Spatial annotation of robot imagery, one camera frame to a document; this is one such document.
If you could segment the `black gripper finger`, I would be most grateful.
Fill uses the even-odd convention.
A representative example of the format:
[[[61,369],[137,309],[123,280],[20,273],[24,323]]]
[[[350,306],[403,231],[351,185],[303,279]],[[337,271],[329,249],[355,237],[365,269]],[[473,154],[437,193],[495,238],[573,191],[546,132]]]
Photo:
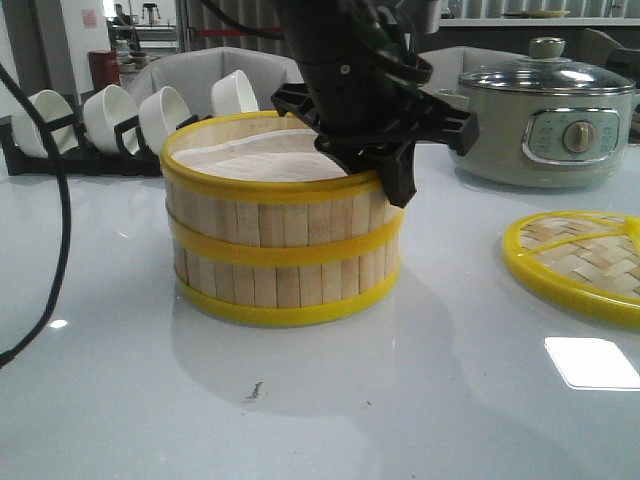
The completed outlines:
[[[375,150],[376,170],[389,203],[405,208],[416,193],[414,142],[388,143]]]

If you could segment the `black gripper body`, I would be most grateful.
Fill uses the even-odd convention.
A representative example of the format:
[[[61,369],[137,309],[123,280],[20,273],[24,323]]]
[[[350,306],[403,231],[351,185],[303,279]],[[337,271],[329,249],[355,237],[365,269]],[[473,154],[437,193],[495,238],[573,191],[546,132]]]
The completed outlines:
[[[332,131],[321,119],[307,87],[285,83],[271,97],[279,115],[290,113],[317,134],[316,149],[349,174],[366,170],[408,168],[418,142],[447,145],[466,155],[479,138],[476,114],[466,112],[428,94],[400,104],[380,126]]]

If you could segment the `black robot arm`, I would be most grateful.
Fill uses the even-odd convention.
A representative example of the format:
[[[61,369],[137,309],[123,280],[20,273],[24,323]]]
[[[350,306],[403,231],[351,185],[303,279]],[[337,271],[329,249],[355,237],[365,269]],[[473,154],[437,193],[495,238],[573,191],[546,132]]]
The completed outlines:
[[[317,138],[316,149],[345,172],[377,172],[389,202],[404,207],[416,192],[419,142],[466,155],[479,137],[476,114],[422,91],[432,66],[408,45],[409,34],[437,31],[436,1],[278,1],[284,38],[303,78],[272,97]]]

